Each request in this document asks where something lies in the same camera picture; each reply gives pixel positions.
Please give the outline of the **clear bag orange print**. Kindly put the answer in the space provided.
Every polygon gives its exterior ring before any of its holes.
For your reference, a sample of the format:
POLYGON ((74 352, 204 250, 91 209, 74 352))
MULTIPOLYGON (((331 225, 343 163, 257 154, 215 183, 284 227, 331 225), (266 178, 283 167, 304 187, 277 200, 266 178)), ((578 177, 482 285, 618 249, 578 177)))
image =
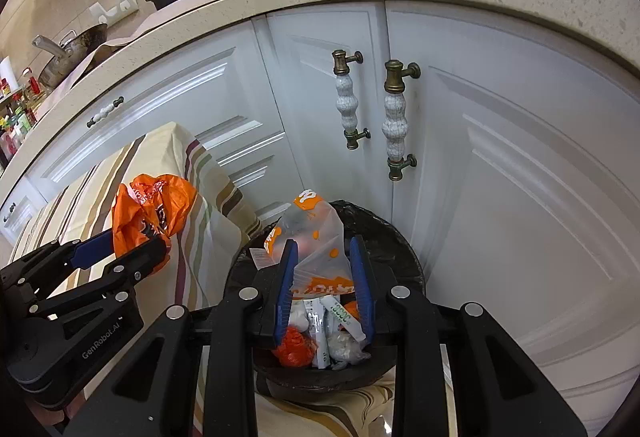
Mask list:
POLYGON ((314 190, 299 193, 262 247, 250 249, 258 270, 275 266, 286 241, 294 240, 298 261, 291 287, 295 299, 343 295, 355 290, 346 256, 343 221, 314 190))

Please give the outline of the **orange bag with black print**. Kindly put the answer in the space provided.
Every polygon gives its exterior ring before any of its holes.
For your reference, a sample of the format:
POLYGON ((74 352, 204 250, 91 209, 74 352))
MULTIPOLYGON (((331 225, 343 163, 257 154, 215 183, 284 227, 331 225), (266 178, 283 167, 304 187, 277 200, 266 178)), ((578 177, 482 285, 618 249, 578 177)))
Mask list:
POLYGON ((153 273, 159 272, 168 264, 171 238, 186 225, 197 196, 195 186, 175 175, 141 174, 128 184, 121 183, 112 207, 115 255, 120 257, 152 238, 160 238, 166 255, 153 269, 153 273))

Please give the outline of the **clear plastic bag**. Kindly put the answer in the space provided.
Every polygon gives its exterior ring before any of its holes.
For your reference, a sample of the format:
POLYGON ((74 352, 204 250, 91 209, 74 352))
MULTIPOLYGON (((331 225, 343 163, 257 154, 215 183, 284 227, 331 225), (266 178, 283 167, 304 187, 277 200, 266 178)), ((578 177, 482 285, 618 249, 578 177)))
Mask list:
POLYGON ((358 365, 359 362, 371 358, 370 353, 364 351, 348 332, 334 332, 326 338, 326 341, 333 362, 332 369, 335 371, 343 370, 347 365, 358 365))

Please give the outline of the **white milk powder pouch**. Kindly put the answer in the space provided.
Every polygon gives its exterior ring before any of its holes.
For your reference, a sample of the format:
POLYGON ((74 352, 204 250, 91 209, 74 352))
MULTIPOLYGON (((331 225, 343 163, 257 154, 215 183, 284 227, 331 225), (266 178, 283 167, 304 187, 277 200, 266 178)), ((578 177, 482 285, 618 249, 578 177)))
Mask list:
POLYGON ((320 303, 352 335, 356 342, 362 343, 367 339, 360 322, 348 312, 336 297, 331 295, 323 296, 320 298, 320 303))

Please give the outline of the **red knotted plastic bag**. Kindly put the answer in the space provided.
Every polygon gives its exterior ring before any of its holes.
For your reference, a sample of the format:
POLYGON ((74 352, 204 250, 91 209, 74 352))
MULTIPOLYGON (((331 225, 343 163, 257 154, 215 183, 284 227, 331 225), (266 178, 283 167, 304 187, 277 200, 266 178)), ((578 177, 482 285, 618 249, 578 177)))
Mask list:
POLYGON ((289 325, 280 345, 273 349, 272 353, 282 367, 300 369, 311 365, 316 350, 316 343, 308 335, 299 331, 294 325, 289 325))

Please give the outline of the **striped tablecloth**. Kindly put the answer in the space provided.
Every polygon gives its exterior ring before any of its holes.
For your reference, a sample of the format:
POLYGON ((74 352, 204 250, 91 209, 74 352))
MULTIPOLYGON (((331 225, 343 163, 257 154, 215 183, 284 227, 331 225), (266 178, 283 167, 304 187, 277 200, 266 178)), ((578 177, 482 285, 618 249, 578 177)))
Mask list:
MULTIPOLYGON (((167 123, 142 134, 55 194, 17 237, 9 263, 52 241, 86 241, 112 227, 116 256, 160 235, 160 270, 136 287, 147 329, 171 304, 210 307, 240 250, 262 223, 254 208, 192 134, 167 123)), ((259 436, 371 436, 393 406, 393 372, 373 386, 287 402, 256 393, 259 436)))

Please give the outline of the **white condiment rack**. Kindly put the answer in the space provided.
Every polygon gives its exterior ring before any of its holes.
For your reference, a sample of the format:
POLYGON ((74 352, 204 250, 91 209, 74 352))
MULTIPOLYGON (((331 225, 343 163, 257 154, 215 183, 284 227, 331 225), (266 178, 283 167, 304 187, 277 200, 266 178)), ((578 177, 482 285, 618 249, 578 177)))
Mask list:
POLYGON ((35 128, 37 119, 26 90, 17 90, 1 100, 1 168, 6 169, 14 155, 35 128))

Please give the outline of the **cooking oil bottle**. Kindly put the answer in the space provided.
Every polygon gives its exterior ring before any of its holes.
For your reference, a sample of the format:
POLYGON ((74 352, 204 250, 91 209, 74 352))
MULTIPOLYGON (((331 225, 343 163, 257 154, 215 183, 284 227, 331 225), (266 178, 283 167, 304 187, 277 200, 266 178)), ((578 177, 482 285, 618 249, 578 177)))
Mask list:
POLYGON ((29 66, 24 68, 21 78, 24 85, 24 95, 32 108, 32 111, 37 112, 44 97, 46 97, 46 93, 40 86, 38 79, 36 79, 34 72, 29 66))

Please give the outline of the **paper towel roll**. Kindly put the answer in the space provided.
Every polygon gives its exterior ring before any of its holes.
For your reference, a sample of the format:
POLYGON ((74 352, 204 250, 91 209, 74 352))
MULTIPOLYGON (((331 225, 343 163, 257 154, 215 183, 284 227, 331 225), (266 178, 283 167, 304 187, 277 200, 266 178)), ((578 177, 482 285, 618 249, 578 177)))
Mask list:
POLYGON ((12 91, 20 89, 20 85, 18 85, 12 68, 11 60, 8 56, 5 56, 0 62, 0 76, 6 80, 6 83, 12 91))

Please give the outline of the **steel wok pan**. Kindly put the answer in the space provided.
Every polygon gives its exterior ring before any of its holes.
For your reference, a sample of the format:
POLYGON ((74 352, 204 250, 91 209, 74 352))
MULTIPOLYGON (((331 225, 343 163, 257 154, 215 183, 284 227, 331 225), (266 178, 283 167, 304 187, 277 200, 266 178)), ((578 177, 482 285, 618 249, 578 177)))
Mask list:
POLYGON ((50 38, 37 35, 32 40, 32 45, 52 54, 52 58, 38 76, 39 85, 50 90, 58 87, 90 53, 104 44, 106 38, 106 24, 93 25, 63 45, 57 44, 50 38))

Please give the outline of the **wall switch panel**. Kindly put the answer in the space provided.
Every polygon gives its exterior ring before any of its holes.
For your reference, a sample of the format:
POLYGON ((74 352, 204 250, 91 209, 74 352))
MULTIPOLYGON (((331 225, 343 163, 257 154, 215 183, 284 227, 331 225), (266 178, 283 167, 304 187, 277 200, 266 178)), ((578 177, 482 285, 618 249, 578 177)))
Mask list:
POLYGON ((105 9, 99 2, 89 7, 89 12, 93 19, 98 24, 104 24, 107 27, 111 27, 138 11, 137 0, 115 0, 114 6, 109 9, 105 9))

